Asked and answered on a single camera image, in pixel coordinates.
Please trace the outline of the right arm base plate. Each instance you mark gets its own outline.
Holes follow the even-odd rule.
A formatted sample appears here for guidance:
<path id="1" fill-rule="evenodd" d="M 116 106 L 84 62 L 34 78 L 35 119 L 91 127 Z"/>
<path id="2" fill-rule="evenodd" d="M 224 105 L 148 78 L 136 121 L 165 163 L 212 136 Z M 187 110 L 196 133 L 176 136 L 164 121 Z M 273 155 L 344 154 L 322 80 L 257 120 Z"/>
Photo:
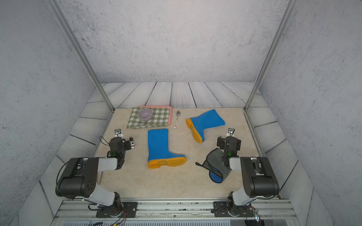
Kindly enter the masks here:
<path id="1" fill-rule="evenodd" d="M 235 218 L 252 218 L 254 217 L 254 211 L 252 206 L 237 206 L 232 203 L 213 202 L 213 209 L 211 213 L 215 217 L 235 217 Z"/>

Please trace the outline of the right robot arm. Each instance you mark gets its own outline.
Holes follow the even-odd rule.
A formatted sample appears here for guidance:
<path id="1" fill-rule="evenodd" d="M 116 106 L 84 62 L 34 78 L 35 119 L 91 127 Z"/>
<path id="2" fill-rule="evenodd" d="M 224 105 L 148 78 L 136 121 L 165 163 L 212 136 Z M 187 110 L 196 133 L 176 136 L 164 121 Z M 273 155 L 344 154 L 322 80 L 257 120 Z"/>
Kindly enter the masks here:
<path id="1" fill-rule="evenodd" d="M 272 199 L 279 194 L 280 186 L 267 157 L 238 156 L 241 140 L 232 136 L 218 137 L 217 146 L 223 150 L 224 167 L 242 175 L 242 188 L 227 197 L 225 209 L 230 216 L 246 213 L 257 199 Z"/>

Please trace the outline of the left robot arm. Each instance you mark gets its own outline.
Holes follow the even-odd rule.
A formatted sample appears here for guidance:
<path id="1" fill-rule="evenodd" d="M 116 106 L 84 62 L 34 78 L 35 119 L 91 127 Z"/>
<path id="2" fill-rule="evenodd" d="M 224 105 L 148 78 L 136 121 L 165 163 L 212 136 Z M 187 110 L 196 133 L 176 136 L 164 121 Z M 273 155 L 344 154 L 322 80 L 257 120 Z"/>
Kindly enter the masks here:
<path id="1" fill-rule="evenodd" d="M 108 146 L 106 157 L 71 158 L 57 175 L 55 193 L 58 197 L 86 200 L 98 218 L 125 218 L 119 194 L 100 186 L 97 178 L 99 173 L 121 169 L 126 152 L 134 148 L 134 139 L 114 137 Z"/>

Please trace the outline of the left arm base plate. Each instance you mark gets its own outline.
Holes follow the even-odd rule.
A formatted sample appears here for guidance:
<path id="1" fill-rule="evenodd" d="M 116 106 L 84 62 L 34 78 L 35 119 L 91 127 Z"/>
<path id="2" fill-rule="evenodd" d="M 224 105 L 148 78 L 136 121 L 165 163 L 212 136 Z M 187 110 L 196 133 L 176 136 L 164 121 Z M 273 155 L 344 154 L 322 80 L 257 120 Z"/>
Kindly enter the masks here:
<path id="1" fill-rule="evenodd" d="M 137 202 L 122 202 L 120 207 L 99 207 L 96 218 L 135 218 L 137 207 Z"/>

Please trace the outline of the grey blue cleaning cloth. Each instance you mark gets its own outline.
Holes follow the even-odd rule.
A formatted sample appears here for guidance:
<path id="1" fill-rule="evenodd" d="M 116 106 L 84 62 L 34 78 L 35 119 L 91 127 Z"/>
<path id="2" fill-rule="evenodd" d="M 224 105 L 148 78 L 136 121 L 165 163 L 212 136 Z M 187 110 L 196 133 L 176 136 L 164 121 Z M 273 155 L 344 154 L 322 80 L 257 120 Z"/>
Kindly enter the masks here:
<path id="1" fill-rule="evenodd" d="M 202 164 L 198 162 L 195 164 L 207 169 L 209 171 L 210 179 L 213 182 L 220 184 L 229 176 L 231 172 L 230 169 L 224 166 L 222 157 L 223 151 L 216 148 L 206 156 L 206 159 Z"/>

